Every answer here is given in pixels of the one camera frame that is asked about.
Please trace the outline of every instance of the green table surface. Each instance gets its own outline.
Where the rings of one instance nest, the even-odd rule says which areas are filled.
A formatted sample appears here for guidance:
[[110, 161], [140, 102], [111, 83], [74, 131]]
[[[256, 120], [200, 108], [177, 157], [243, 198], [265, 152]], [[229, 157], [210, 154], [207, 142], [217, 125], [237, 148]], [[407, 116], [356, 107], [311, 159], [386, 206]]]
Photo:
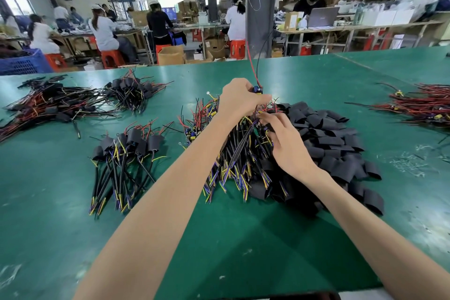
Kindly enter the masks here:
[[[348, 125], [359, 130], [365, 143], [364, 157], [376, 162], [383, 174], [382, 181], [366, 182], [385, 199], [383, 220], [450, 270], [450, 165], [441, 159], [450, 152], [445, 145], [436, 150], [444, 135], [401, 124], [395, 115], [344, 104], [386, 102], [391, 90], [378, 82], [402, 91], [412, 91], [419, 82], [450, 83], [447, 51], [439, 47], [264, 59], [259, 62], [259, 79], [264, 91], [280, 102], [303, 100], [315, 109], [349, 117]], [[124, 73], [71, 73], [64, 84], [101, 87]], [[196, 98], [220, 93], [234, 77], [254, 81], [246, 60], [139, 68], [136, 75], [175, 82], [149, 100], [143, 115], [125, 112], [119, 119], [79, 121], [81, 139], [70, 124], [51, 123], [0, 145], [0, 270], [22, 265], [16, 278], [0, 289], [0, 299], [70, 299], [121, 223], [123, 215], [114, 211], [112, 202], [99, 220], [88, 216], [94, 169], [87, 157], [98, 143], [89, 136], [106, 131], [114, 135], [133, 121], [144, 124], [156, 117], [158, 125], [165, 124], [176, 120], [182, 105], [188, 116]], [[0, 105], [28, 93], [16, 87], [31, 77], [0, 78]], [[1, 110], [0, 118], [6, 116]], [[183, 141], [183, 134], [167, 133], [162, 151], [168, 158], [158, 160], [156, 176], [183, 152], [178, 144]], [[218, 190], [212, 204], [199, 195], [157, 299], [380, 286], [329, 213], [307, 219], [274, 201], [244, 203], [232, 186], [227, 194]]]

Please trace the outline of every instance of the red wire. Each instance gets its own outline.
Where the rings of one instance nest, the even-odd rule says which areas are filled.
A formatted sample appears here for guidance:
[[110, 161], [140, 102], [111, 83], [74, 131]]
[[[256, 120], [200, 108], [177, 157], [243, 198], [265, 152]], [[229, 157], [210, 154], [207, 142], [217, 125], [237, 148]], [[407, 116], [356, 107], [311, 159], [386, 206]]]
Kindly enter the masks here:
[[256, 73], [255, 73], [255, 68], [253, 67], [253, 63], [252, 63], [252, 61], [251, 61], [250, 49], [249, 49], [249, 47], [248, 47], [248, 41], [245, 41], [245, 43], [247, 44], [248, 59], [250, 60], [251, 69], [253, 70], [253, 75], [255, 75], [256, 83], [258, 83], [258, 86], [259, 86], [260, 88], [262, 88], [262, 86], [259, 84], [258, 77], [256, 76]]

